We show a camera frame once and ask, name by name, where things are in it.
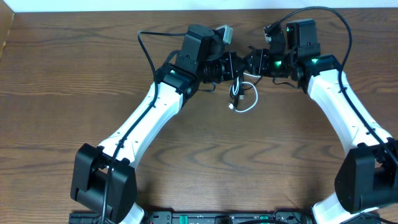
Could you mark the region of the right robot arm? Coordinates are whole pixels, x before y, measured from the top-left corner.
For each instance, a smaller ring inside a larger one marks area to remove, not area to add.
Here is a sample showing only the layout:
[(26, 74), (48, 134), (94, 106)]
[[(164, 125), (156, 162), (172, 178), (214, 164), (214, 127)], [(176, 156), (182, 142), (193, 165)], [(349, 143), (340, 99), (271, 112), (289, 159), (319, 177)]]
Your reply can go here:
[(335, 191), (312, 207), (315, 223), (374, 218), (373, 210), (397, 203), (397, 140), (373, 119), (350, 87), (334, 55), (323, 55), (312, 19), (265, 27), (269, 49), (248, 56), (255, 75), (291, 78), (322, 109), (338, 135), (345, 159)]

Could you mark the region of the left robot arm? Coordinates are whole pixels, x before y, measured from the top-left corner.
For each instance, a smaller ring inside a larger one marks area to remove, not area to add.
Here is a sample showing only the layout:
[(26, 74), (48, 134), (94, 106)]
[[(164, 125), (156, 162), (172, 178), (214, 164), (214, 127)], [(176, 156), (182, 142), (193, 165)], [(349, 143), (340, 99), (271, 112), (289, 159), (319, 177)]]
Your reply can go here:
[(233, 28), (190, 25), (181, 49), (164, 63), (150, 65), (154, 81), (142, 103), (110, 137), (96, 147), (87, 143), (75, 156), (70, 196), (97, 214), (93, 223), (140, 223), (136, 169), (164, 125), (198, 91), (201, 83), (236, 78), (231, 43)]

